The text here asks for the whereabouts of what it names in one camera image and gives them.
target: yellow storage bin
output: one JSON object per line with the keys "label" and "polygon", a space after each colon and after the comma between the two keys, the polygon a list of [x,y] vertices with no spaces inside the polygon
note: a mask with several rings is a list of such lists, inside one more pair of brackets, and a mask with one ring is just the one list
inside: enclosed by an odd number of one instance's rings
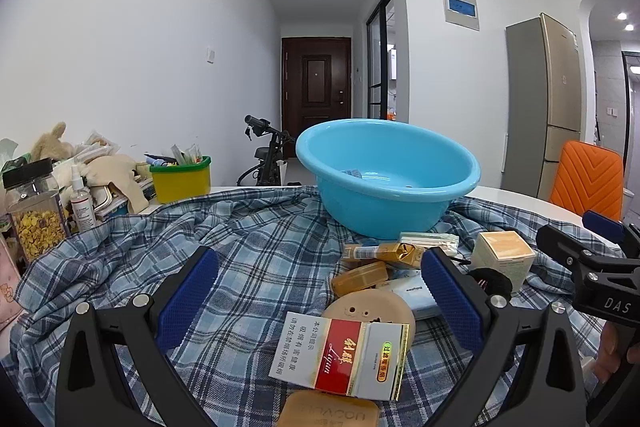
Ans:
{"label": "yellow storage bin", "polygon": [[160,203],[204,196],[211,190],[210,156],[194,165],[151,167],[151,175],[156,187],[156,197]]}

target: metal bolt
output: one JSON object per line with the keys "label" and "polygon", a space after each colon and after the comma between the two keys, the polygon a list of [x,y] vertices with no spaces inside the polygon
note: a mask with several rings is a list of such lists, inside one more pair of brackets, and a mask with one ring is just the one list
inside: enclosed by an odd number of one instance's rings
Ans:
{"label": "metal bolt", "polygon": [[84,315],[87,311],[89,311],[89,303],[88,302],[81,302],[80,304],[78,304],[78,306],[76,306],[76,313],[78,315]]}
{"label": "metal bolt", "polygon": [[558,315],[562,315],[566,311],[564,304],[562,304],[562,302],[559,302],[559,301],[552,302],[551,309],[554,311],[554,313],[557,313]]}
{"label": "metal bolt", "polygon": [[140,295],[136,295],[133,297],[133,305],[136,308],[143,308],[147,304],[149,304],[149,295],[146,293],[141,293]]}
{"label": "metal bolt", "polygon": [[494,308],[505,308],[507,306],[507,299],[502,295],[492,295],[489,302],[491,302],[491,306]]}

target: red stripe on box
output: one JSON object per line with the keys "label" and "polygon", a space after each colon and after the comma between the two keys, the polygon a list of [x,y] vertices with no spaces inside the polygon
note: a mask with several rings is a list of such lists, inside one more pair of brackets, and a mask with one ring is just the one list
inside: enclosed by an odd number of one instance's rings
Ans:
{"label": "red stripe on box", "polygon": [[360,322],[355,321],[331,321],[316,378],[316,389],[347,394],[360,325]]}

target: white table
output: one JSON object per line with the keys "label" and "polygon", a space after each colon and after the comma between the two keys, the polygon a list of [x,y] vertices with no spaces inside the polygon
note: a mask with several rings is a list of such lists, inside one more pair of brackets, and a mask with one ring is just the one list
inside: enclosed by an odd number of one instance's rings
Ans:
{"label": "white table", "polygon": [[[216,192],[224,192],[225,190],[238,190],[239,188],[246,187],[211,187],[210,194],[215,194]],[[557,221],[566,221],[568,223],[573,223],[578,227],[582,227],[582,218],[580,216],[577,216],[576,214],[566,210],[565,208],[555,206],[554,204],[548,203],[547,201],[531,198],[530,196],[524,196],[522,194],[516,194],[515,192],[509,192],[508,190],[501,190],[500,188],[491,187],[476,187],[469,194],[469,196],[472,198],[478,198],[479,200],[493,201],[494,203],[506,204],[508,206],[522,208],[523,210],[535,212],[536,214],[540,214],[541,216],[545,216],[550,219],[555,219]],[[140,214],[150,214],[160,206],[161,205],[157,200],[152,200],[149,206],[145,210],[140,212]],[[615,247],[613,243],[610,243],[603,237],[600,237],[599,235],[596,235],[596,237],[598,237],[608,247]],[[11,326],[12,325],[9,325],[4,328],[4,330],[0,331],[0,358],[4,357],[9,352],[9,331],[11,330]]]}

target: sliding glass door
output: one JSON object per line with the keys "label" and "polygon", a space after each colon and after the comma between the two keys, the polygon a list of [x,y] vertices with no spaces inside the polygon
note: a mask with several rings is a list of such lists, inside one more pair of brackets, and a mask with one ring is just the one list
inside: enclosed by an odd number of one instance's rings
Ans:
{"label": "sliding glass door", "polygon": [[381,0],[367,21],[367,116],[396,119],[396,32],[393,0]]}

